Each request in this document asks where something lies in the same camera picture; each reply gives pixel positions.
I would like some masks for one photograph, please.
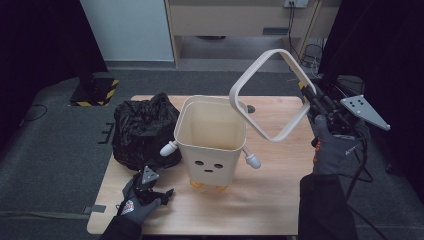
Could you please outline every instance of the black plastic bag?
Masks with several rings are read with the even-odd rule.
[[[131,170],[153,171],[169,168],[181,161],[179,149],[163,157],[160,150],[174,140],[174,129],[180,112],[165,93],[150,100],[125,101],[115,109],[113,155]]]

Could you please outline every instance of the gray glove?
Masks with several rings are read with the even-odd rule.
[[[324,116],[315,118],[318,144],[315,147],[313,174],[338,174],[340,162],[358,146],[359,141],[351,136],[333,136]]]
[[[125,202],[125,206],[122,209],[120,215],[128,218],[132,222],[141,225],[143,224],[146,217],[161,205],[161,199],[157,198],[149,205],[141,206],[137,196],[134,193],[134,190],[132,189],[132,183],[133,179],[131,179],[122,190],[122,194],[124,195],[124,198],[127,199],[127,201]]]

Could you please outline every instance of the black sleeve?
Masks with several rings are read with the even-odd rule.
[[[337,175],[307,175],[300,181],[299,240],[356,240],[355,221]]]
[[[138,240],[140,236],[140,225],[123,216],[115,216],[110,221],[100,240]]]

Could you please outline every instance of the person's arm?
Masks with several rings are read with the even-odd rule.
[[[299,240],[358,239],[338,177],[340,161],[358,144],[328,132],[325,118],[315,119],[319,144],[316,146],[313,173],[300,181]]]
[[[119,207],[117,216],[110,221],[100,240],[138,240],[141,239],[142,224],[153,210],[161,205],[157,198],[147,206],[141,206],[134,190],[131,179],[122,190],[124,201]]]

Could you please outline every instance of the black curtain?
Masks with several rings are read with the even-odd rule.
[[[322,87],[339,75],[365,82],[365,98],[391,125],[375,130],[424,202],[424,3],[343,0],[319,72]]]
[[[0,148],[39,90],[106,71],[79,1],[0,0]]]

